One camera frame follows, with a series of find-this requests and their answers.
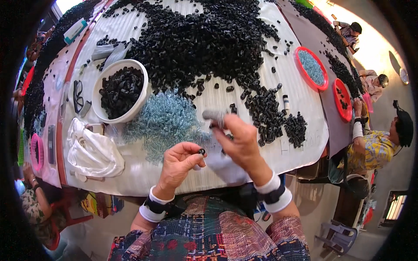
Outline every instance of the plaid shirt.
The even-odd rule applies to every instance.
[[[355,49],[359,43],[359,37],[351,35],[350,24],[339,22],[339,26],[341,27],[341,35],[344,36],[351,48]]]
[[[116,237],[108,261],[310,260],[299,217],[274,221],[264,232],[238,208],[212,196],[186,196],[181,215],[150,231]]]

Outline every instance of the wrist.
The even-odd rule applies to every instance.
[[[171,200],[174,197],[175,191],[176,188],[171,188],[170,186],[158,182],[153,189],[153,195],[161,200]]]
[[[255,186],[264,186],[270,181],[273,172],[261,156],[255,160],[254,163],[254,167],[246,171],[248,172],[250,178],[253,180]]]

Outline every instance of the eyeglasses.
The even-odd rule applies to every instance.
[[[74,102],[74,111],[79,114],[81,109],[84,106],[84,98],[81,97],[83,92],[83,83],[81,81],[74,81],[74,91],[73,91],[73,102]]]

